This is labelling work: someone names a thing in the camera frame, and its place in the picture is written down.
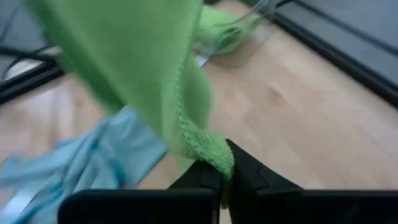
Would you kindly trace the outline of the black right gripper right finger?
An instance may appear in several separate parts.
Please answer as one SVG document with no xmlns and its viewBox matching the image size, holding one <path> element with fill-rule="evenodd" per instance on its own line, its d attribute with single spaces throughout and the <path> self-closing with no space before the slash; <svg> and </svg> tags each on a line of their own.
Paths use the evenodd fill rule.
<svg viewBox="0 0 398 224">
<path fill-rule="evenodd" d="M 397 224 L 395 190 L 304 189 L 227 143 L 235 161 L 232 223 Z"/>
</svg>

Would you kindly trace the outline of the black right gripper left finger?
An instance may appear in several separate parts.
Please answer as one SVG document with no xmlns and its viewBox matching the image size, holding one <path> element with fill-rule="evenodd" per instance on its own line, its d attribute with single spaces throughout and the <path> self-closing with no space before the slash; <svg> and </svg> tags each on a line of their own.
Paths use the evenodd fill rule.
<svg viewBox="0 0 398 224">
<path fill-rule="evenodd" d="M 218 223 L 221 175 L 194 162 L 167 189 L 83 190 L 67 197 L 57 221 L 68 223 Z"/>
</svg>

